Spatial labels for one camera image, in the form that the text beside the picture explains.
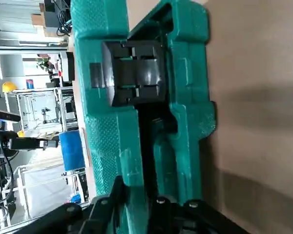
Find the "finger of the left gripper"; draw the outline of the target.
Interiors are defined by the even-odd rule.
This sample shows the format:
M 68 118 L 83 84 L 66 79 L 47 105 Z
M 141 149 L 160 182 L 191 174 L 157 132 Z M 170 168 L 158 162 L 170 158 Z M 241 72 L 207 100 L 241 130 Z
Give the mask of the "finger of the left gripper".
M 57 148 L 58 144 L 58 139 L 49 140 L 34 137 L 17 137 L 11 139 L 11 150 L 29 151 L 35 149 Z

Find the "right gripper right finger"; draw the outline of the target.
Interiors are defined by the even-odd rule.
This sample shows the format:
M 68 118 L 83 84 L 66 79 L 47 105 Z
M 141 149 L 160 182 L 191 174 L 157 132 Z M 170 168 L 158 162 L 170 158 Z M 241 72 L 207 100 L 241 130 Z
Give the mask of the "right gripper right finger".
M 200 199 L 184 204 L 169 196 L 153 200 L 148 234 L 247 234 L 248 232 Z

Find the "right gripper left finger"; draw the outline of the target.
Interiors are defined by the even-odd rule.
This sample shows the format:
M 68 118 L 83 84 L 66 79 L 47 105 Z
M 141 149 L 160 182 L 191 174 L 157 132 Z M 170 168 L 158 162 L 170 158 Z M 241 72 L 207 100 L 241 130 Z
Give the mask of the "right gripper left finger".
M 82 208 L 76 203 L 66 203 L 19 228 L 17 234 L 106 234 L 110 223 L 112 232 L 119 225 L 119 215 L 114 211 L 124 203 L 125 185 L 122 177 L 116 177 L 110 194 L 95 197 Z

